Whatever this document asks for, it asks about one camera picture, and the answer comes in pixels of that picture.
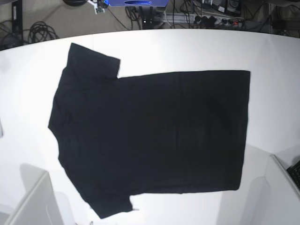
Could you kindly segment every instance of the t-shirt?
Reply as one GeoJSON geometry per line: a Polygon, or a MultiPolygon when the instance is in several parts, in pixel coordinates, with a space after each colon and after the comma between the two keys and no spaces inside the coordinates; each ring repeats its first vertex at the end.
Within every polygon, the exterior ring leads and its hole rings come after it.
{"type": "Polygon", "coordinates": [[[49,128],[83,200],[105,218],[130,195],[237,190],[250,72],[118,78],[119,65],[72,44],[54,96],[49,128]]]}

